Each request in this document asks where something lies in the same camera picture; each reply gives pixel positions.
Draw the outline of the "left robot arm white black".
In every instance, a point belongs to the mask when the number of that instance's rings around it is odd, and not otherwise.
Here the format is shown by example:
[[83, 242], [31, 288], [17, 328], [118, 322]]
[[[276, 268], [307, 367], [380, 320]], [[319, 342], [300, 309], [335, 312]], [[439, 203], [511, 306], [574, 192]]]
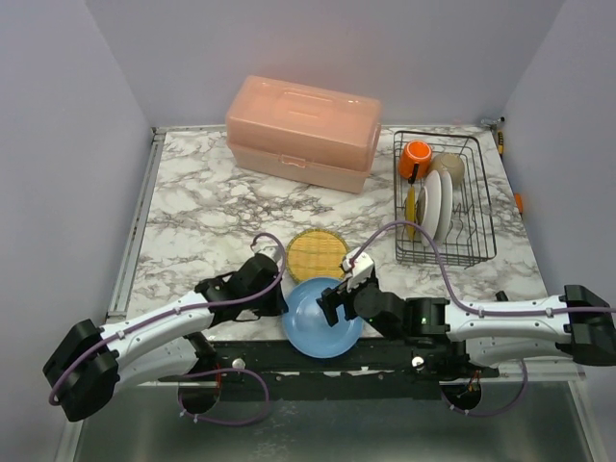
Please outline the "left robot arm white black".
[[256, 319], [286, 312], [282, 268], [279, 258], [260, 252], [150, 313], [101, 326], [90, 319], [73, 324], [42, 368], [49, 404], [79, 422], [123, 386], [193, 372], [206, 355], [204, 331], [238, 322], [244, 312]]

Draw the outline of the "teal Shi Hao Wei plate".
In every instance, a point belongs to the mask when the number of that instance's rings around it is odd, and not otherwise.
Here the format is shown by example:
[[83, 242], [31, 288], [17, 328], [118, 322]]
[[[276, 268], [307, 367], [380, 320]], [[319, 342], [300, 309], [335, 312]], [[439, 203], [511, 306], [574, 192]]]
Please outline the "teal Shi Hao Wei plate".
[[440, 173], [441, 178], [441, 206], [440, 216], [434, 240], [441, 243], [449, 232], [453, 209], [453, 184], [448, 171]]

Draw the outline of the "light blue plate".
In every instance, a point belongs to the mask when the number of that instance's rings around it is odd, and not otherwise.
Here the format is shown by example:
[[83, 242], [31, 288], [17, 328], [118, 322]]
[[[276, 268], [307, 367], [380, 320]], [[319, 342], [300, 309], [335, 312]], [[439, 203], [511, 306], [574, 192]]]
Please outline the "light blue plate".
[[364, 324], [361, 318], [347, 321], [344, 307], [339, 306], [339, 322], [329, 326], [317, 303], [325, 289], [333, 289], [339, 283], [331, 277], [315, 277], [299, 283], [285, 297], [288, 312], [282, 316], [283, 330], [299, 352], [317, 359], [329, 359], [343, 355], [359, 340]]

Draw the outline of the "white floral bowl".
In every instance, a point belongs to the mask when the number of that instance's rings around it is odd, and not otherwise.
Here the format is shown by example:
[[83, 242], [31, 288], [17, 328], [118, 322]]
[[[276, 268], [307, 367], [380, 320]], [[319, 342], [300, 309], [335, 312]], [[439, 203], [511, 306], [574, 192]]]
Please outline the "white floral bowl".
[[459, 188], [465, 177], [465, 164], [459, 155], [442, 152], [432, 158], [427, 173], [432, 171], [448, 172], [452, 185]]

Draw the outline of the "orange mug black handle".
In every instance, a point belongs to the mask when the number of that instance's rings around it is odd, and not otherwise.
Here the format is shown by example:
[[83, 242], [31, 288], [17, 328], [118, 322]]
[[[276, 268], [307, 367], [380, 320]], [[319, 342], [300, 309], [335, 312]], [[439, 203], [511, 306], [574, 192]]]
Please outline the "orange mug black handle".
[[409, 141], [403, 147], [398, 161], [398, 173], [409, 184], [424, 178], [432, 160], [432, 149], [424, 141]]

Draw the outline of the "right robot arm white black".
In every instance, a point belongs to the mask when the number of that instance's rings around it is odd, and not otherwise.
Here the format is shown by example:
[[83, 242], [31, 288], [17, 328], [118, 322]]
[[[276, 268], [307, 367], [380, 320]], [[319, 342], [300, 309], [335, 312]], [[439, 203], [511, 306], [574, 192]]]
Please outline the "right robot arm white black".
[[389, 341], [435, 350], [448, 368], [492, 368], [501, 362], [564, 356], [591, 367], [615, 364], [613, 308], [581, 285], [522, 302], [467, 302], [454, 297], [401, 298], [376, 276], [351, 289], [342, 282], [317, 303], [330, 326], [366, 321]]

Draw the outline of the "large teal rimmed plate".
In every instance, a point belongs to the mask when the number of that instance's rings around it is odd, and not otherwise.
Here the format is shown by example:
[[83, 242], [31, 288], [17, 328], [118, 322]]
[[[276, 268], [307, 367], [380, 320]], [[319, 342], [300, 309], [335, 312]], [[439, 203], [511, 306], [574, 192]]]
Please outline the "large teal rimmed plate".
[[430, 172], [420, 190], [417, 201], [418, 224], [425, 231], [422, 235], [423, 245], [429, 245], [428, 240], [434, 240], [441, 215], [442, 183], [437, 171]]

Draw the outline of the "small yellow patterned plate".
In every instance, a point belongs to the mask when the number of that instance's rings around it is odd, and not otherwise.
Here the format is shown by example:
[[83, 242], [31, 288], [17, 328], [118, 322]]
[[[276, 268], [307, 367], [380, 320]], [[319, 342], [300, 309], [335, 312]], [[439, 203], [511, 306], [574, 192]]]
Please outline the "small yellow patterned plate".
[[404, 202], [404, 219], [412, 222], [412, 225], [406, 226], [406, 234], [410, 241], [415, 239], [417, 216], [416, 216], [416, 194], [415, 188], [410, 186]]

